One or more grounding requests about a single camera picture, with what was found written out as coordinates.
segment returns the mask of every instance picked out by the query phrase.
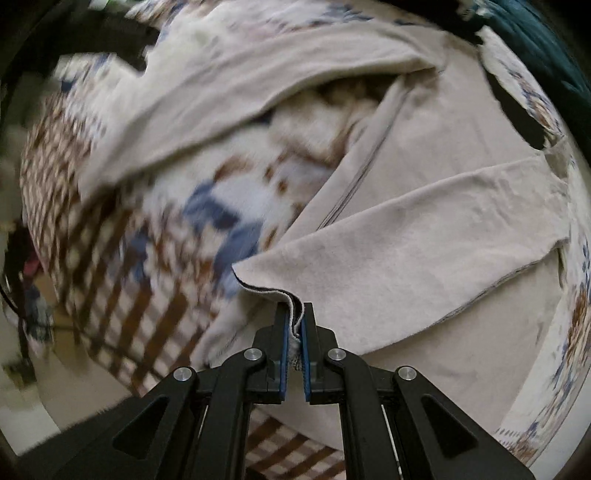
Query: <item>fabric fold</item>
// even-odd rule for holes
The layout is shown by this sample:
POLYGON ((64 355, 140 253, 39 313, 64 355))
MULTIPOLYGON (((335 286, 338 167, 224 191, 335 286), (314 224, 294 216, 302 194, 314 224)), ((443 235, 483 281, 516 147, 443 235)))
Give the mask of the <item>fabric fold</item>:
POLYGON ((216 59, 197 59, 175 85, 106 132, 79 173, 82 201, 304 89, 343 77, 442 69, 445 35, 368 21, 288 33, 216 59))
POLYGON ((313 302, 318 324, 364 354, 456 315, 568 235, 566 183, 540 154, 414 190, 234 272, 250 290, 313 302))

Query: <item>silver bolt head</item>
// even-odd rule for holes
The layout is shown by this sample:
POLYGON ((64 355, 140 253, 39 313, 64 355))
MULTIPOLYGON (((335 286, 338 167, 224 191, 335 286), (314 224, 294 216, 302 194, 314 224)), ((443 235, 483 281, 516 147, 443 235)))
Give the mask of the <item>silver bolt head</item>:
POLYGON ((345 352, 342 348, 331 348, 329 350, 329 358, 334 361, 342 360, 347 356, 347 352, 345 352))
POLYGON ((258 348, 244 350, 244 358, 247 360, 259 360, 260 357, 262 357, 262 352, 258 348))
POLYGON ((417 377, 417 371, 413 367, 400 367, 398 376, 403 380, 414 380, 417 377))
POLYGON ((191 369, 187 367, 177 368, 173 373, 173 377, 179 382, 186 382, 189 378, 191 378, 192 375, 193 372, 191 372, 191 369))

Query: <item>patterned blanket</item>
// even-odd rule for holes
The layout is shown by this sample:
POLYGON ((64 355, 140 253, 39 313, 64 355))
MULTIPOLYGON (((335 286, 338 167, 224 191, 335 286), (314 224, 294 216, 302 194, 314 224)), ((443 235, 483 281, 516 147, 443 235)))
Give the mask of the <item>patterned blanket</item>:
MULTIPOLYGON (((83 209, 76 171, 109 128, 109 118, 132 105, 136 95, 155 94, 158 82, 172 78, 190 60, 186 52, 199 49, 205 36, 215 39, 216 48, 232 48, 378 14, 432 28, 373 3, 355 8, 324 0, 146 0, 128 12, 162 29, 143 77, 106 55, 74 56, 58 66, 62 92, 46 99, 23 155, 28 226, 61 303, 90 339, 91 357, 130 389, 142 394, 172 369, 189 364, 203 332, 238 290, 231 265, 281 238, 359 138, 391 79, 343 80, 303 92, 83 209)), ((486 39, 487 68, 544 127, 547 144, 556 142, 564 132, 560 118, 524 67, 512 57, 507 60, 498 41, 486 39)), ((583 237, 577 244, 586 245, 583 237)), ((525 426, 504 424, 496 434, 524 462, 549 441, 585 368, 581 345, 589 331, 588 261, 585 265, 577 318, 567 328, 568 338, 556 338, 566 352, 556 381, 540 387, 550 389, 554 404, 558 395, 560 405, 551 414, 544 406, 541 413, 531 408, 525 426), (543 432, 537 430, 540 415, 543 432)), ((578 280, 573 284, 578 294, 578 280)), ((345 477, 342 452, 257 409, 247 451, 247 463, 269 478, 345 477)))

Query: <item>brown plaid pattern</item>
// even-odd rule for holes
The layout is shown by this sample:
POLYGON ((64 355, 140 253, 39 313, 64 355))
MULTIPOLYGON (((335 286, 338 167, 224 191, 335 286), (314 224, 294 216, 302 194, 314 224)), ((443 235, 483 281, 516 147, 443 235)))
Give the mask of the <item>brown plaid pattern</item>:
MULTIPOLYGON (((161 24, 175 2, 154 10, 161 24)), ((150 9, 139 17, 150 21, 150 9)), ((60 303, 84 332, 89 355, 131 390, 143 394, 180 365, 189 364, 216 313, 189 308, 178 284, 169 289, 126 281, 136 258, 122 241, 146 224, 139 210, 116 196, 83 209, 76 170, 100 124, 80 118, 73 100, 46 99, 22 156, 21 190, 31 237, 60 303)), ((285 427, 258 409, 251 416, 247 465, 269 479, 345 479, 343 453, 285 427)))

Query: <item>dark green fabric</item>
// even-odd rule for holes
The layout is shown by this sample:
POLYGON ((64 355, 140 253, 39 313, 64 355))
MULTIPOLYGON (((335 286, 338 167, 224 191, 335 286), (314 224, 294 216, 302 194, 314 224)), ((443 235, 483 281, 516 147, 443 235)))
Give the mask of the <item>dark green fabric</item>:
POLYGON ((521 59, 591 160, 591 88, 568 48, 526 0, 487 0, 486 19, 521 59))

